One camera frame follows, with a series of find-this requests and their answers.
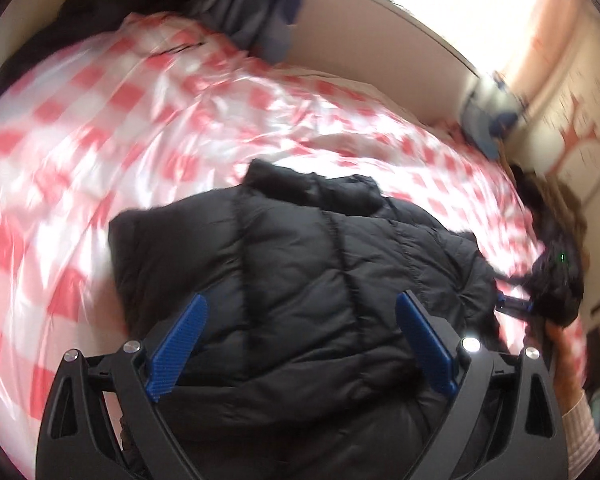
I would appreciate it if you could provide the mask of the person pink sweater forearm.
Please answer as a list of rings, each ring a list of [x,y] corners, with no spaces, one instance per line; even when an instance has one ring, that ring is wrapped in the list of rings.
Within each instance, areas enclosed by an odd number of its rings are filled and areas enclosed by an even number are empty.
[[[600,452],[600,436],[584,392],[578,402],[562,416],[568,454],[568,479],[577,479]]]

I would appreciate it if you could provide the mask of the person right hand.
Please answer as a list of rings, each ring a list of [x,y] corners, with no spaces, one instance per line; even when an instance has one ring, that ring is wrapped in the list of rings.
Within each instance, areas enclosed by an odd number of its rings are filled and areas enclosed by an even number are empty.
[[[552,321],[545,322],[544,330],[545,337],[554,346],[553,386],[560,412],[565,415],[574,408],[582,408],[586,414],[591,414],[565,331]]]

